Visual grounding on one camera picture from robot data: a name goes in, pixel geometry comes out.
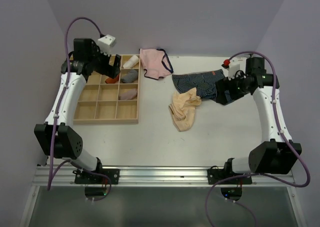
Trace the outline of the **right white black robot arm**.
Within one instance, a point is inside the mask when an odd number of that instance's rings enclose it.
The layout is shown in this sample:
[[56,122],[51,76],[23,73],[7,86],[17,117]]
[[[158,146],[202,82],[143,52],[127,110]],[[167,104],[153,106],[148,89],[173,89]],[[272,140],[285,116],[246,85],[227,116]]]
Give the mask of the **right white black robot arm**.
[[302,147],[293,142],[286,127],[278,78],[267,73],[262,57],[248,58],[244,71],[239,63],[230,59],[226,59],[222,67],[228,70],[228,76],[215,84],[216,102],[225,106],[250,94],[258,110],[262,136],[261,144],[247,157],[228,159],[229,167],[223,170],[223,179],[232,184],[241,174],[288,174],[302,153]]

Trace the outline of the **beige underwear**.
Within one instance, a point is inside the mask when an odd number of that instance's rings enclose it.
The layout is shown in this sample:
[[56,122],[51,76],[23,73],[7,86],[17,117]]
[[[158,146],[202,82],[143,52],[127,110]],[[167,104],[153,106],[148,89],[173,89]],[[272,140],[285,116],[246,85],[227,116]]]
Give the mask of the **beige underwear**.
[[194,87],[185,93],[177,91],[172,95],[172,103],[168,106],[172,122],[179,132],[188,131],[194,124],[196,107],[202,103]]

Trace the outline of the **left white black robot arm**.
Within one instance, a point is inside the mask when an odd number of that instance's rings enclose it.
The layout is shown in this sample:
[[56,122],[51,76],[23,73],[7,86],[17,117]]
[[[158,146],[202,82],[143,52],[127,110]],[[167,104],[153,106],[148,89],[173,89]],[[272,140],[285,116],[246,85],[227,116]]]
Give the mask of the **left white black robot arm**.
[[73,51],[61,66],[59,90],[53,107],[43,124],[36,124],[34,134],[46,156],[69,160],[87,170],[86,177],[92,183],[103,180],[104,171],[99,168],[97,157],[84,149],[82,137],[73,130],[74,115],[81,93],[93,73],[115,78],[120,73],[121,56],[115,55],[110,64],[111,49],[116,39],[105,35],[94,41],[76,38]]

